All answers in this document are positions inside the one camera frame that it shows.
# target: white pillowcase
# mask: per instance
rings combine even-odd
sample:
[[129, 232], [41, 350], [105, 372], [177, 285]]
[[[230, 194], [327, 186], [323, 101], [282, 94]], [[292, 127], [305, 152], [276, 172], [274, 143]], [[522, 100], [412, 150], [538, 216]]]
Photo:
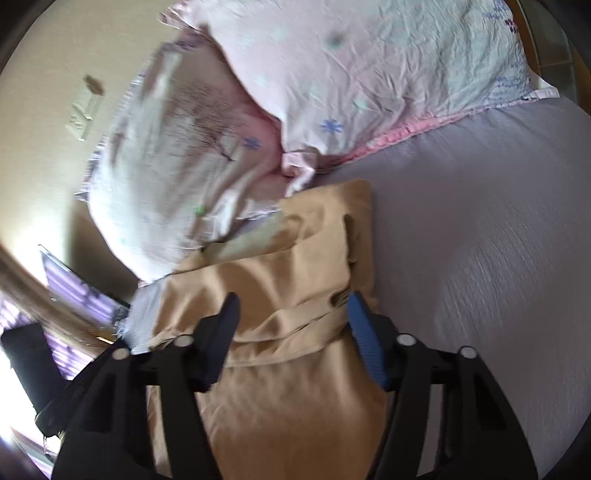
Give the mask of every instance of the white pillowcase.
[[161, 21], [209, 30], [291, 163], [326, 168], [532, 92], [502, 0], [185, 0]]

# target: wall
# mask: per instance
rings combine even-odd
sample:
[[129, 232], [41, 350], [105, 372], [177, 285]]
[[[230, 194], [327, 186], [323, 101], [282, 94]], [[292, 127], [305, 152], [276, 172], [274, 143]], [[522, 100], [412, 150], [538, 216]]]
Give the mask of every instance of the wall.
[[[156, 20], [170, 1], [56, 0], [0, 75], [0, 243], [39, 279], [43, 244], [101, 290], [129, 298], [135, 288], [73, 194], [128, 83], [176, 34]], [[80, 142], [64, 125], [87, 74], [105, 98]]]

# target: bed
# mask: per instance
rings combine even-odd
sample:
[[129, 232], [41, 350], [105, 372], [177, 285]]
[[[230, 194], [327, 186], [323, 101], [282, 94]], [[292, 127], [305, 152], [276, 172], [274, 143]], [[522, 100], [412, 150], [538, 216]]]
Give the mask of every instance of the bed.
[[[429, 347], [479, 350], [540, 478], [591, 411], [590, 132], [591, 117], [549, 99], [465, 118], [316, 182], [370, 182], [381, 312]], [[161, 292], [141, 288], [132, 305], [137, 352]]]

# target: screw head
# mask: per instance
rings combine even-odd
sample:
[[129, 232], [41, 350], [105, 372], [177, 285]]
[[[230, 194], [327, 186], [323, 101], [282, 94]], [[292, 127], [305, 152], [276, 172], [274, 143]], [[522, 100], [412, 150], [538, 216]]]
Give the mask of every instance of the screw head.
[[125, 360], [129, 357], [129, 350], [127, 348], [118, 348], [112, 353], [112, 356], [115, 360]]
[[417, 343], [417, 339], [409, 333], [402, 333], [402, 334], [398, 335], [396, 337], [396, 341], [400, 345], [404, 345], [404, 346], [413, 346], [415, 343]]
[[478, 356], [478, 352], [475, 348], [471, 346], [463, 346], [460, 348], [460, 355], [464, 358], [469, 358], [470, 360], [476, 358]]
[[191, 335], [181, 335], [174, 339], [174, 344], [178, 347], [189, 346], [193, 343], [193, 337]]

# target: pillow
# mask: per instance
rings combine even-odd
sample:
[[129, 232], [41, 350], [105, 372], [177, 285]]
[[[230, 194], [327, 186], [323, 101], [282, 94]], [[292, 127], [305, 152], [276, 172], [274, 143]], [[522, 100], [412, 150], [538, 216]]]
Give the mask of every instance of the pillow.
[[280, 172], [276, 125], [219, 49], [192, 29], [163, 44], [105, 135], [89, 210], [113, 253], [150, 282], [237, 221], [277, 210], [310, 178]]
[[185, 0], [161, 21], [207, 29], [284, 159], [320, 169], [532, 92], [502, 0]]

